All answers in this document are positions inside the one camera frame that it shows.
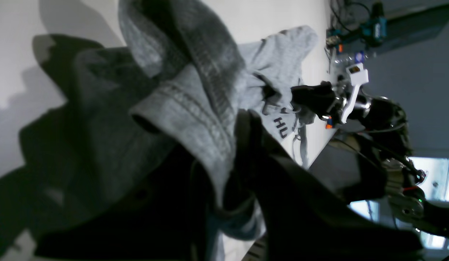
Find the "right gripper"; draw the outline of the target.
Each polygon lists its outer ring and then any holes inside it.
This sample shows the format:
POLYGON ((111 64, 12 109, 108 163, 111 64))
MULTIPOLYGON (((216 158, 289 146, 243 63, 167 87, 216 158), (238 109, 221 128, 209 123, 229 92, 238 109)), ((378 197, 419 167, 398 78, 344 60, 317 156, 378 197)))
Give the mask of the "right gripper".
POLYGON ((306 106, 320 119, 328 117, 326 127, 343 125, 348 119, 366 118, 372 107, 372 98, 364 93, 362 87, 355 99, 352 99, 354 86, 350 82, 338 82, 332 87, 331 82, 293 86, 292 102, 306 106))

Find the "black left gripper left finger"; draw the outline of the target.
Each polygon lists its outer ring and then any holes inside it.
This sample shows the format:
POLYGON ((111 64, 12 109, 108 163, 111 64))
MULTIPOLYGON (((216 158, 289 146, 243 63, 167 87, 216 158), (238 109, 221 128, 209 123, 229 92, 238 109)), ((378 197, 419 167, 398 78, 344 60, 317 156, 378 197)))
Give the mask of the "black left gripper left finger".
POLYGON ((34 252, 57 261, 212 261, 206 233, 208 188, 191 180, 196 162, 181 146, 106 212, 48 233, 34 252))

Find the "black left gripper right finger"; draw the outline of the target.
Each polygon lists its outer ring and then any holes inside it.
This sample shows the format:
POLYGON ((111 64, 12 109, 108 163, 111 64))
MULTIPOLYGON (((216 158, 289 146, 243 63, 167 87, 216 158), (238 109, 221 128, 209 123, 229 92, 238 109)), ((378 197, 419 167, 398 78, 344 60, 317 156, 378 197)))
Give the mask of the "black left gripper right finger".
POLYGON ((366 220, 295 163, 254 111, 238 112, 234 176, 266 225, 263 261, 418 261, 412 232, 366 220))

